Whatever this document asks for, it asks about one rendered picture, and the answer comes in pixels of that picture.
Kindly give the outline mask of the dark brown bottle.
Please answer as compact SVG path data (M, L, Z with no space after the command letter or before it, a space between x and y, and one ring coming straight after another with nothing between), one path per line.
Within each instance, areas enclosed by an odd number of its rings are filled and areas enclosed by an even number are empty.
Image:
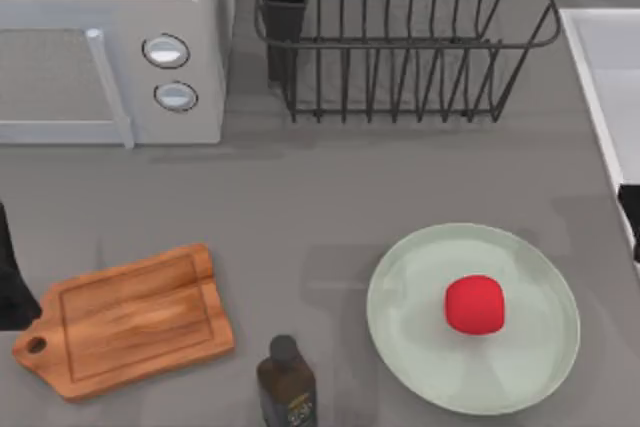
M291 335L272 338L256 375L266 427L318 427L316 378Z

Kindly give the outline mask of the wooden cutting board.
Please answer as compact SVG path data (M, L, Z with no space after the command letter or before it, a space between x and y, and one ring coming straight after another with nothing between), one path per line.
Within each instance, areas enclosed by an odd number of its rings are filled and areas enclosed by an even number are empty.
M235 347L212 256L202 243L55 283L41 308L12 354L71 402Z

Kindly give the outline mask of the round microwave knob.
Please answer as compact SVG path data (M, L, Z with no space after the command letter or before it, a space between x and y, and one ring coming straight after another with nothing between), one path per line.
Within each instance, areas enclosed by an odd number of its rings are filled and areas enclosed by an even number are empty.
M186 42L168 33L145 39L142 54L151 65L160 69L178 69L190 59Z
M167 111L184 113L197 105L198 93L189 84L175 81L156 86L154 100Z

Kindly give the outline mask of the pale microwave oven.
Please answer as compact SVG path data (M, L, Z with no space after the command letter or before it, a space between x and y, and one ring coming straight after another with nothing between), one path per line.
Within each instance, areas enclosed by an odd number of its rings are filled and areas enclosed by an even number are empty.
M0 0L0 145L123 145L85 31L104 32L135 146L215 144L227 97L235 0ZM160 69L145 39L179 37L190 59ZM170 112L154 89L170 82L198 93Z

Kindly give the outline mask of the pale green plate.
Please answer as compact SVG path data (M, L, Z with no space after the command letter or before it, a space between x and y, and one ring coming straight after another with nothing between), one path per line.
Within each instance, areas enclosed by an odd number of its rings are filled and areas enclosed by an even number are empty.
M446 290L472 275L496 281L505 322L469 335L450 326ZM366 319L384 364L410 391L446 410L511 414L554 393L581 344L575 296L536 247L501 229L446 223L415 231L378 262Z

